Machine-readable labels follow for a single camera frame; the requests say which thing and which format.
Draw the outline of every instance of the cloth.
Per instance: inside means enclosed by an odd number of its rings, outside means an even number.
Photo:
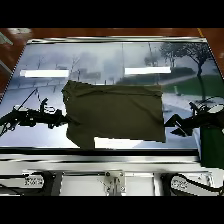
[[[95,148],[94,137],[165,142],[161,86],[68,81],[62,93],[67,137],[80,148]]]
[[[224,134],[216,128],[201,127],[201,165],[224,170]]]

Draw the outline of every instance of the folded t-shirt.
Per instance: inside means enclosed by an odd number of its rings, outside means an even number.
[[[62,90],[67,137],[94,149],[94,137],[165,142],[161,86],[90,85],[68,81]]]

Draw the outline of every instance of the wooden floor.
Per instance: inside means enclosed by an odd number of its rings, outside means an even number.
[[[206,37],[224,74],[224,28],[30,28],[30,33],[13,34],[0,28],[13,45],[0,44],[0,60],[13,70],[28,39],[77,36],[190,36]],[[0,93],[8,77],[0,71]]]

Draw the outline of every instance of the dark green fabric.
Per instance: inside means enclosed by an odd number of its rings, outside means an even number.
[[[224,169],[224,135],[220,129],[201,128],[201,165]]]
[[[165,142],[160,86],[68,81],[62,93],[67,137],[80,148],[95,148],[94,137]]]

